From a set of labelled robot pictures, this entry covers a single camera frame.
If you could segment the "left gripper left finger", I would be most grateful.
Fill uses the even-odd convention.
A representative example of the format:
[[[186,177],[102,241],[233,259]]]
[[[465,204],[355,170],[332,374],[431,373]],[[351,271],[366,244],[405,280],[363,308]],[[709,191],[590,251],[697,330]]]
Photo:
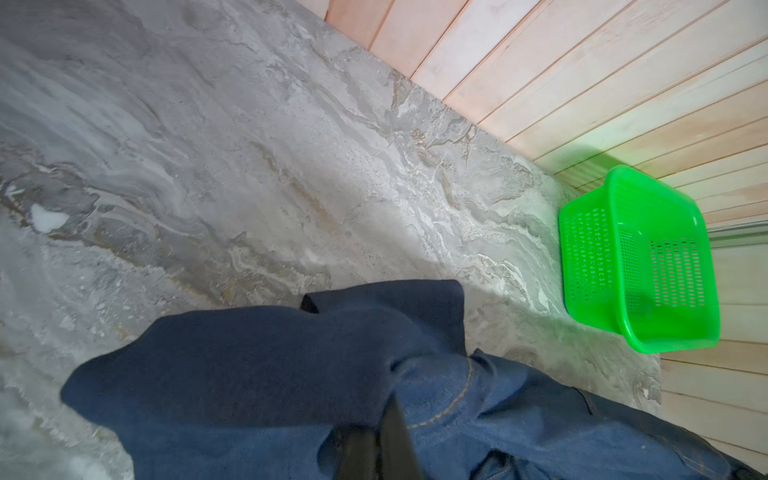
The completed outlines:
[[[378,444],[374,430],[360,427],[337,432],[338,463],[335,480],[374,480],[378,478]]]

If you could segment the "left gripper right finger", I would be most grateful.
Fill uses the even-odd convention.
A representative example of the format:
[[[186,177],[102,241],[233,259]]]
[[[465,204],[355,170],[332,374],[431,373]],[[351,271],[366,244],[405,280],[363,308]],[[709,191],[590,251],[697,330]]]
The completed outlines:
[[[394,395],[388,400],[382,416],[379,446],[381,479],[424,479],[404,415]]]

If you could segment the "dark blue denim trousers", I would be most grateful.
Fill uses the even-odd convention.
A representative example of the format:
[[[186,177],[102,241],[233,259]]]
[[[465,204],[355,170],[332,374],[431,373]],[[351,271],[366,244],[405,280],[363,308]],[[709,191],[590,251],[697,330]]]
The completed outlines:
[[[334,479],[337,432],[392,395],[424,479],[755,479],[653,415],[468,353],[454,280],[192,311],[79,366],[61,401],[116,433],[139,479]]]

